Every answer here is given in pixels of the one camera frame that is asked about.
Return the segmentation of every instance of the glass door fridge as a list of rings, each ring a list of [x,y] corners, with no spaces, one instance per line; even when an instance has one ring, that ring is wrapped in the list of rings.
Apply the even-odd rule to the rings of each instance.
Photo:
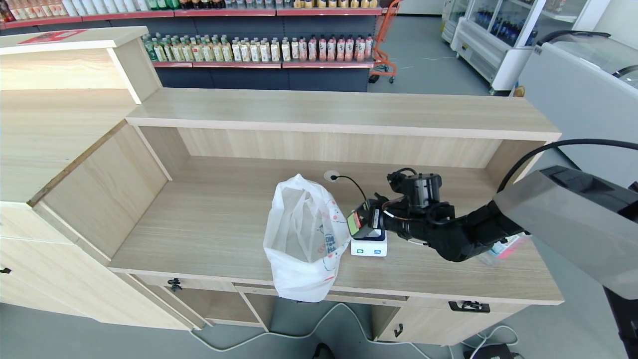
[[[450,47],[489,82],[491,95],[510,91],[536,40],[559,30],[593,30],[608,4],[609,0],[472,0]]]
[[[456,31],[456,26],[459,23],[459,19],[465,16],[465,11],[468,9],[470,5],[470,0],[453,0],[452,6],[449,15],[447,15],[447,19],[445,19],[445,23],[443,26],[443,31],[441,32],[441,37],[446,42],[452,42],[452,38],[454,37],[454,31]]]

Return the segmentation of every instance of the counter top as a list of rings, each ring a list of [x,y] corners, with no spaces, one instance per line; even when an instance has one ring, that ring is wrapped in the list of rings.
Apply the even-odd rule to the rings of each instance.
[[[86,29],[56,42],[25,43],[41,33],[0,36],[0,55],[25,54],[28,52],[106,49],[118,47],[148,32],[145,26],[102,27]]]
[[[144,275],[272,284],[263,234],[277,183],[301,173],[324,185],[345,212],[362,200],[352,183],[323,180],[327,169],[352,176],[369,195],[376,191],[392,196],[385,174],[396,170],[395,165],[192,157],[165,185],[109,267]],[[426,170],[442,175],[441,197],[462,203],[458,215],[485,204],[494,193],[481,169]],[[509,298],[510,303],[527,304],[562,302],[531,241],[498,267],[488,267],[478,259],[445,261],[434,250],[391,234],[386,258],[345,253],[334,289],[474,300]]]
[[[550,141],[560,131],[523,98],[163,88],[132,125]]]

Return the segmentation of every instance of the white device base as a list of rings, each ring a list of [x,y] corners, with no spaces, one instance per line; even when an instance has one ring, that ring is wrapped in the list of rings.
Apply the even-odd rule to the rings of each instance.
[[[386,237],[382,241],[353,239],[350,241],[350,254],[364,257],[386,257],[388,255],[388,238]]]

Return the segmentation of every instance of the black cable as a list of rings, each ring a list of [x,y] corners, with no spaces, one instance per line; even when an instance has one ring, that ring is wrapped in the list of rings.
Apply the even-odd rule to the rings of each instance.
[[[545,146],[541,146],[537,149],[527,152],[525,156],[521,157],[521,159],[518,160],[518,162],[516,162],[514,166],[512,166],[511,170],[509,170],[509,172],[505,175],[505,177],[503,178],[503,181],[501,181],[501,184],[498,186],[497,192],[501,192],[502,190],[505,189],[505,186],[507,186],[507,183],[510,181],[510,179],[512,178],[514,173],[518,170],[518,168],[520,168],[530,158],[550,148],[557,148],[560,146],[567,146],[570,144],[598,144],[601,146],[621,147],[621,148],[635,149],[636,151],[638,151],[638,143],[616,141],[616,140],[609,140],[609,139],[573,139],[573,140],[563,140],[563,141],[552,142],[550,144],[546,144]]]
[[[347,179],[349,179],[350,181],[352,181],[352,183],[354,183],[354,184],[355,184],[355,186],[357,186],[357,188],[359,189],[359,192],[361,192],[361,195],[363,195],[363,201],[364,201],[364,203],[367,203],[367,197],[366,197],[366,194],[365,194],[365,193],[363,193],[363,190],[361,189],[361,187],[359,187],[359,184],[358,184],[358,183],[357,183],[354,179],[351,179],[351,178],[350,178],[350,177],[348,177],[348,176],[335,176],[335,175],[330,176],[330,179],[331,179],[332,181],[336,181],[336,180],[338,180],[339,178],[347,178]]]
[[[400,169],[400,170],[398,170],[398,171],[395,171],[394,173],[401,173],[401,172],[403,172],[403,171],[410,171],[410,172],[412,172],[413,174],[417,174],[417,172],[416,172],[416,171],[414,171],[414,169],[411,169],[411,168],[409,168],[409,167],[404,167],[404,168],[402,168],[402,169]]]

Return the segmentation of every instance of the refrigerator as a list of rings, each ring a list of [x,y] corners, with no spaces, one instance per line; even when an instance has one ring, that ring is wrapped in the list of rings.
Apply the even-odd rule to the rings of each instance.
[[[533,50],[511,96],[523,96],[561,139],[638,142],[638,50],[606,33],[562,31]],[[622,187],[638,181],[638,153],[608,146],[560,150],[583,171]]]
[[[491,95],[510,91],[535,41],[559,30],[593,30],[608,4],[609,0],[471,0],[450,47],[488,81]]]

